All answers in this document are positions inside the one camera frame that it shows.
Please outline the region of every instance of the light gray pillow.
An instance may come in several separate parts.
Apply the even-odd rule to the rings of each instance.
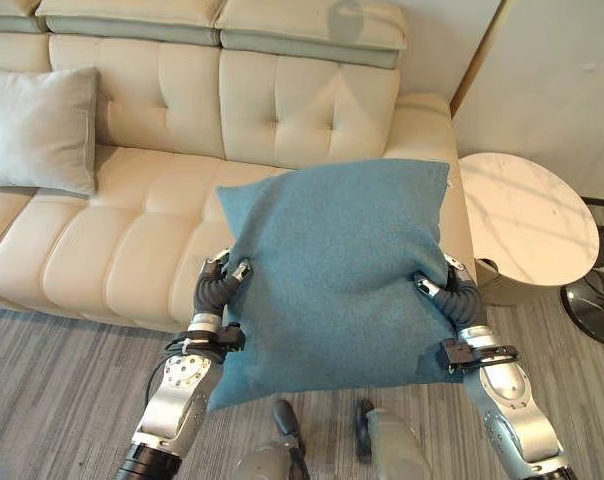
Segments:
[[[95,68],[0,71],[0,186],[95,191]]]

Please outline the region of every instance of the teal cushion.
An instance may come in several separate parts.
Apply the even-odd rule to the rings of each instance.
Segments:
[[[448,322],[416,290],[444,283],[448,165],[372,160],[300,170],[218,196],[254,275],[229,305],[246,333],[216,409],[276,392],[457,381],[436,361]]]

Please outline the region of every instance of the marble tabletop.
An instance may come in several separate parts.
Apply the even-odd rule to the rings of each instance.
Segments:
[[[598,256],[591,212],[566,183],[513,155],[479,153],[460,161],[476,259],[501,275],[540,286],[583,277]]]

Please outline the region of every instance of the black clamp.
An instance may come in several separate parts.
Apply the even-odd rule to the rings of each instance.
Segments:
[[[192,330],[180,332],[166,350],[181,350],[184,355],[201,355],[214,363],[223,363],[226,354],[244,350],[246,336],[237,322],[221,327],[217,332]]]
[[[518,351],[513,345],[473,348],[468,343],[459,343],[454,338],[448,338],[440,345],[440,361],[451,373],[456,370],[467,372],[489,365],[512,363],[518,359]]]

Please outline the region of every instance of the throw pillow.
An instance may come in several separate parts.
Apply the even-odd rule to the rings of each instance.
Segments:
[[[95,68],[0,71],[0,186],[95,191]]]
[[[254,274],[229,305],[246,333],[210,409],[271,393],[453,382],[437,362],[453,330],[412,276],[445,283],[438,247],[448,165],[372,160],[220,188]]]

